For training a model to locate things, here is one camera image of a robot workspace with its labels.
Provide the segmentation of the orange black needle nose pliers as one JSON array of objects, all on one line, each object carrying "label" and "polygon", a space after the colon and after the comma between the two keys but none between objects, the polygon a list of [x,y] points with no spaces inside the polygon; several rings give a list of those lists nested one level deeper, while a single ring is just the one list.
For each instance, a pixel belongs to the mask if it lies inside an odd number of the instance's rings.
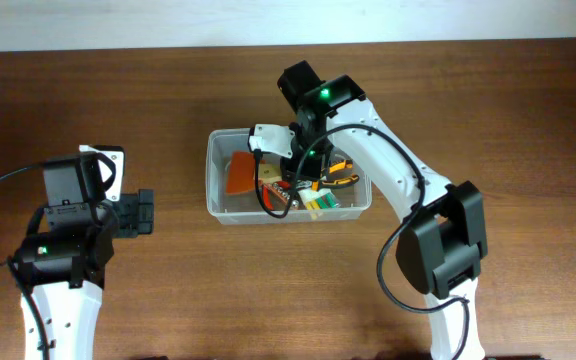
[{"label": "orange black needle nose pliers", "polygon": [[360,176],[354,172],[352,160],[341,160],[331,163],[322,170],[321,177],[314,181],[311,189],[343,189],[353,186],[360,180]]}]

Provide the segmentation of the clear case of coloured plugs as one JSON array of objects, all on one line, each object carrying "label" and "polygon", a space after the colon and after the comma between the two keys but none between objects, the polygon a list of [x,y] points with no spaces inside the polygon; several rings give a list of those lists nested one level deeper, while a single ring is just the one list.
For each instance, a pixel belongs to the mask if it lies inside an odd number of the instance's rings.
[{"label": "clear case of coloured plugs", "polygon": [[316,220],[325,209],[335,209],[341,207],[341,202],[330,189],[314,191],[310,188],[303,188],[298,191],[299,198],[305,209],[309,212],[312,220]]}]

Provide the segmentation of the orange socket bit rail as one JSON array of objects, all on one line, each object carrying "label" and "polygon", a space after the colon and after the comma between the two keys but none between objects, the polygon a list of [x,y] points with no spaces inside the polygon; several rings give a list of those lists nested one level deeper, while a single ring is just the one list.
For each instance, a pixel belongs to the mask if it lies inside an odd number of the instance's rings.
[{"label": "orange socket bit rail", "polygon": [[283,188],[277,183],[265,184],[265,187],[270,193],[273,194],[277,201],[280,201],[284,205],[289,204],[292,210],[299,209],[299,200],[297,198],[291,199],[290,192],[287,189]]}]

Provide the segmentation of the red handled small pliers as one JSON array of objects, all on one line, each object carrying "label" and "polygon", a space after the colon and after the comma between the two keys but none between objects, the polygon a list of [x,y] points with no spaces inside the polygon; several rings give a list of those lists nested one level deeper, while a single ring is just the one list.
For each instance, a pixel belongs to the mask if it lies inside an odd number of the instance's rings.
[{"label": "red handled small pliers", "polygon": [[[283,182],[279,181],[279,182],[274,182],[277,183],[278,185],[282,186],[283,188],[287,189],[287,187],[283,186]],[[262,201],[264,206],[269,209],[270,211],[279,211],[279,204],[282,204],[283,206],[285,206],[283,203],[281,203],[280,201],[277,201],[276,198],[273,196],[272,193],[270,193],[268,191],[268,189],[265,187],[265,184],[272,184],[272,183],[264,183],[263,181],[259,181],[259,185],[261,188],[261,197],[262,197]]]}]

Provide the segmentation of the red scraper with wooden handle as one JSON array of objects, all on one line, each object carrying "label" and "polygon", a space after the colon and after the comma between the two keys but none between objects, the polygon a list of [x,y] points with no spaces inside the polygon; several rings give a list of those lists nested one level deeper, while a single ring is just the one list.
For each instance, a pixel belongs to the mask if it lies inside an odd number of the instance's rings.
[{"label": "red scraper with wooden handle", "polygon": [[278,165],[261,160],[259,167],[256,167],[252,153],[233,152],[228,167],[225,193],[227,195],[240,195],[253,191],[257,170],[258,180],[263,184],[272,184],[282,180],[281,169]]}]

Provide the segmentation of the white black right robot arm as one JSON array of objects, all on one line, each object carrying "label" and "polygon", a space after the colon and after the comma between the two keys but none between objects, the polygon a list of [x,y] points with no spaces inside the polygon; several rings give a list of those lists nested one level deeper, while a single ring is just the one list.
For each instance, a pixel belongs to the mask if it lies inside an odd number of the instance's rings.
[{"label": "white black right robot arm", "polygon": [[488,253],[483,195],[470,181],[459,185],[421,161],[388,128],[349,76],[321,80],[306,61],[284,70],[278,88],[297,119],[281,166],[292,181],[329,174],[333,149],[348,155],[393,207],[399,227],[383,245],[376,273],[384,279],[389,251],[425,307],[434,359],[482,359],[475,293]]}]

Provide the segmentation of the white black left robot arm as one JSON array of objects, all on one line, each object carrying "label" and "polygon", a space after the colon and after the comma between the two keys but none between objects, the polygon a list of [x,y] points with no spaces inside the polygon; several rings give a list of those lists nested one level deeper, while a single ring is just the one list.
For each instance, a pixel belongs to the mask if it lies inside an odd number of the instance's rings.
[{"label": "white black left robot arm", "polygon": [[21,292],[27,359],[90,359],[116,239],[154,231],[154,192],[122,191],[120,146],[82,145],[41,165],[47,194],[7,266]]}]

